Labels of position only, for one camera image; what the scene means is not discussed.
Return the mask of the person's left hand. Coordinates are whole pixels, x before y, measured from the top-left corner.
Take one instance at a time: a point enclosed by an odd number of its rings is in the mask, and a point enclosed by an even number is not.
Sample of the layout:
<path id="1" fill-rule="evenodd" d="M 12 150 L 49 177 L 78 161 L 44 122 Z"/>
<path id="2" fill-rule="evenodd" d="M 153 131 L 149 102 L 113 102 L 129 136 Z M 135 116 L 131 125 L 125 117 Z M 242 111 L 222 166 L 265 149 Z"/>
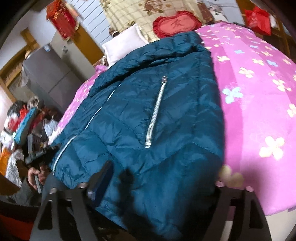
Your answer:
<path id="1" fill-rule="evenodd" d="M 36 191 L 38 190 L 35 177 L 38 178 L 39 182 L 44 185 L 46 178 L 48 177 L 50 171 L 48 166 L 42 165 L 39 169 L 34 167 L 29 168 L 28 170 L 28 183 Z"/>

